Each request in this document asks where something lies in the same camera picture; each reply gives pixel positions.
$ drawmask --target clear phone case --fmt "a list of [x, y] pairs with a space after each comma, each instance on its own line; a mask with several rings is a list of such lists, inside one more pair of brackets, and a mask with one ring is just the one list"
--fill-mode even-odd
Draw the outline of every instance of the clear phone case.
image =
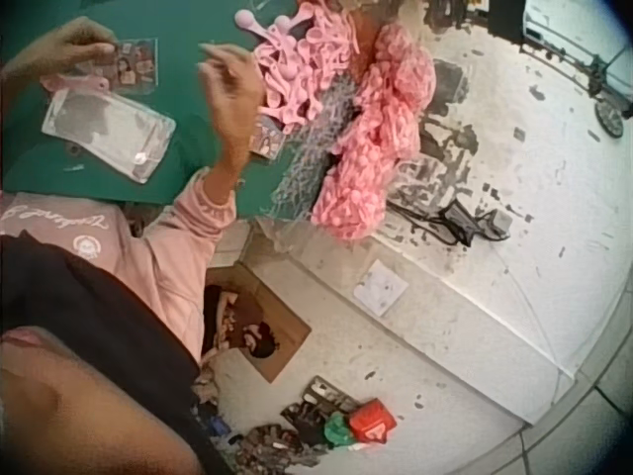
[[145, 183], [163, 159], [173, 119], [137, 102], [90, 89], [63, 89], [50, 102], [42, 132], [78, 143], [116, 170]]

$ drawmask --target table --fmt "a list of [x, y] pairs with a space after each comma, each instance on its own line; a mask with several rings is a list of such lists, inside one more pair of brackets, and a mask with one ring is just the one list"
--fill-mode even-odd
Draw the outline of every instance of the table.
[[[292, 14], [294, 0], [8, 0], [0, 15], [3, 62], [39, 35], [81, 15], [113, 29], [119, 39], [158, 38], [158, 87], [146, 96], [130, 96], [172, 117], [176, 132], [166, 156], [144, 185], [132, 182], [94, 156], [72, 157], [61, 140], [41, 132], [45, 94], [32, 87], [16, 102], [3, 127], [3, 187], [6, 191], [89, 197], [101, 200], [170, 204], [191, 175], [212, 164], [219, 141], [212, 132], [196, 64], [199, 43], [233, 43], [253, 48], [256, 38], [239, 30], [234, 13], [248, 8], [263, 25]], [[244, 217], [263, 215], [291, 156], [282, 153], [273, 164], [255, 161], [244, 173], [237, 209]], [[83, 164], [76, 171], [74, 165]]]

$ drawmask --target small card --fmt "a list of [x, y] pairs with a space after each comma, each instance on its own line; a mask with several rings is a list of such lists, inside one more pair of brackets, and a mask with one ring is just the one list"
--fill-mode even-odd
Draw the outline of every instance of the small card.
[[250, 138], [250, 151], [273, 161], [279, 155], [286, 136], [275, 121], [268, 116], [259, 116], [255, 125], [255, 134]]
[[114, 62], [93, 63], [89, 72], [110, 81], [118, 94], [149, 94], [158, 85], [158, 39], [122, 40]]

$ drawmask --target wrist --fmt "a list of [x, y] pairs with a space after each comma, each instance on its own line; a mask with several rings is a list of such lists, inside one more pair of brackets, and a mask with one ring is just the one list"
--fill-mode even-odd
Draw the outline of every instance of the wrist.
[[219, 165], [228, 173], [239, 177], [250, 158], [247, 145], [225, 146]]

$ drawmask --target pink round knob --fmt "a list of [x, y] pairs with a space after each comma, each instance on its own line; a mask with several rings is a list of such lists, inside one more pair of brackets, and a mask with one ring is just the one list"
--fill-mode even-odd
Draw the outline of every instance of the pink round knob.
[[250, 10], [239, 10], [235, 14], [235, 24], [242, 29], [249, 28], [255, 23], [255, 16]]
[[288, 18], [286, 15], [280, 15], [279, 17], [277, 17], [277, 19], [275, 20], [275, 25], [277, 25], [277, 28], [279, 28], [279, 31], [283, 34], [288, 33], [292, 27], [290, 18]]

